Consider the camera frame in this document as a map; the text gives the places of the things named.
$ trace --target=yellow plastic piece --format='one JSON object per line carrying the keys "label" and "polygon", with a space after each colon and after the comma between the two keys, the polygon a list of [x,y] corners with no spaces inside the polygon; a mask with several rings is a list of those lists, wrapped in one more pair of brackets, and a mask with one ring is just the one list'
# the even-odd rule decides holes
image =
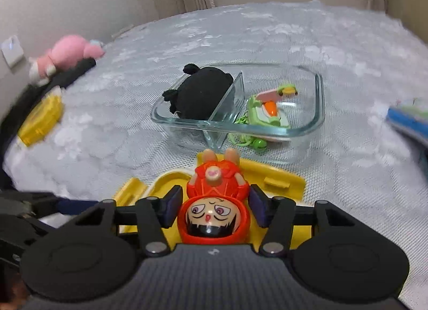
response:
{"label": "yellow plastic piece", "polygon": [[132,177],[116,192],[113,199],[116,201],[117,206],[134,205],[146,189],[147,186],[143,182],[136,177]]}
{"label": "yellow plastic piece", "polygon": [[[217,157],[219,160],[223,159],[222,154],[217,154]],[[197,160],[198,165],[202,164],[202,153],[198,153]],[[302,200],[306,186],[303,177],[249,159],[241,158],[239,167],[248,183],[258,185],[266,194],[287,197],[294,201]]]}
{"label": "yellow plastic piece", "polygon": [[61,96],[55,92],[49,93],[30,112],[18,131],[18,137],[27,147],[43,140],[57,124],[63,115],[63,110]]}

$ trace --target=black fabric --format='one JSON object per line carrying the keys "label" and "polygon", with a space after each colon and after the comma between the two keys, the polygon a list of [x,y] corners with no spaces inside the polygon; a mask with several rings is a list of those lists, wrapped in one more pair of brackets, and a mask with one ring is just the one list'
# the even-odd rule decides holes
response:
{"label": "black fabric", "polygon": [[180,118],[207,120],[232,85],[233,77],[219,68],[199,69],[194,64],[186,65],[183,72],[194,73],[178,89],[165,91],[163,99],[171,103],[170,112]]}
{"label": "black fabric", "polygon": [[[67,88],[95,65],[96,62],[94,59],[83,59],[82,61],[79,61],[74,68],[55,75],[47,85],[32,86],[29,84],[23,90],[15,104],[9,110],[9,113],[0,124],[1,165],[3,165],[4,155],[10,145],[10,142],[12,142],[22,123],[25,121],[33,108],[41,101],[44,95],[55,86]],[[0,170],[0,190],[2,189],[14,189],[12,180],[4,172],[3,168]]]}

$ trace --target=white bedspread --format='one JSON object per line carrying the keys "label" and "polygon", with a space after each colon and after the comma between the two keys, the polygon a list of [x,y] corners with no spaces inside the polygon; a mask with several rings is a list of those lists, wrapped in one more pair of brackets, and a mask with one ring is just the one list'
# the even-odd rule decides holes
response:
{"label": "white bedspread", "polygon": [[106,47],[65,91],[65,114],[30,149],[14,144],[5,169],[18,189],[111,197],[131,176],[150,183],[195,154],[150,120],[187,63],[289,62],[324,72],[326,120],[309,156],[287,166],[304,200],[327,199],[397,243],[410,260],[401,299],[428,309],[428,185],[418,152],[384,123],[397,99],[428,96],[428,49],[386,15],[306,4],[247,4],[139,26]]}

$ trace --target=screw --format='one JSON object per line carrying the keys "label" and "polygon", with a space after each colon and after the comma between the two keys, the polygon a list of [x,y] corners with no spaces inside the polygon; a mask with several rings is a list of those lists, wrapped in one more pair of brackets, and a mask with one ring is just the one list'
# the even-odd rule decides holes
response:
{"label": "screw", "polygon": [[154,241],[154,242],[149,242],[146,245],[146,250],[150,253],[161,253],[164,252],[164,250],[166,250],[167,246],[160,241]]}
{"label": "screw", "polygon": [[282,246],[279,242],[268,242],[267,244],[263,245],[263,249],[269,254],[277,254],[284,249],[284,246]]}

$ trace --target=light switch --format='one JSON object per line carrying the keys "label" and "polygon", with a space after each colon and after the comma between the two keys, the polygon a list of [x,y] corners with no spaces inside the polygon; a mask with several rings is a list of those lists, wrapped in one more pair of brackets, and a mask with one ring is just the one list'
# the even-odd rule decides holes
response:
{"label": "light switch", "polygon": [[24,51],[17,36],[11,36],[1,44],[3,56],[10,68],[14,67],[24,57]]}

